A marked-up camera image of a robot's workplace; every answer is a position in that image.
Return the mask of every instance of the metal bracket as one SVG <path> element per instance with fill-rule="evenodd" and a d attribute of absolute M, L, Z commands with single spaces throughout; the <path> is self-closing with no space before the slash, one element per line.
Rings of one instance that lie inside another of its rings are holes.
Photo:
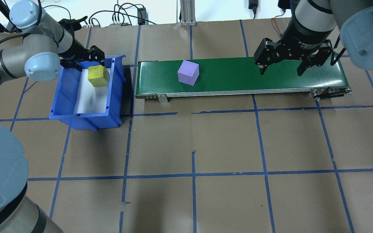
<path fill-rule="evenodd" d="M 309 93 L 309 97 L 312 97 L 317 102 L 320 101 L 320 99 L 330 99 L 335 97 L 342 97 L 346 95 L 352 94 L 351 88 L 337 88 L 337 87 L 331 87 L 331 88 L 314 88 Z"/>
<path fill-rule="evenodd" d="M 160 103 L 164 104 L 169 102 L 166 94 L 157 94 L 157 96 Z"/>
<path fill-rule="evenodd" d="M 181 25 L 195 26 L 195 0 L 180 0 L 181 1 Z"/>

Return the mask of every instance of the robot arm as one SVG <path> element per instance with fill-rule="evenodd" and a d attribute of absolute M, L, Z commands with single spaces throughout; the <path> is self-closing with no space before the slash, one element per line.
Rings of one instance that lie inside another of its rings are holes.
<path fill-rule="evenodd" d="M 334 54 L 326 38 L 336 25 L 352 62 L 373 70 L 373 0 L 280 0 L 279 6 L 289 6 L 293 16 L 281 40 L 264 38 L 254 53 L 261 74 L 283 60 L 302 60 L 299 76 L 323 65 Z"/>
<path fill-rule="evenodd" d="M 31 0 L 17 2 L 9 12 L 16 27 L 29 34 L 22 45 L 0 50 L 0 85 L 24 76 L 36 81 L 54 80 L 60 73 L 60 65 L 80 71 L 78 62 L 97 61 L 104 65 L 103 51 L 96 46 L 84 48 L 44 9 L 39 25 L 35 26 L 38 12 L 39 6 Z"/>

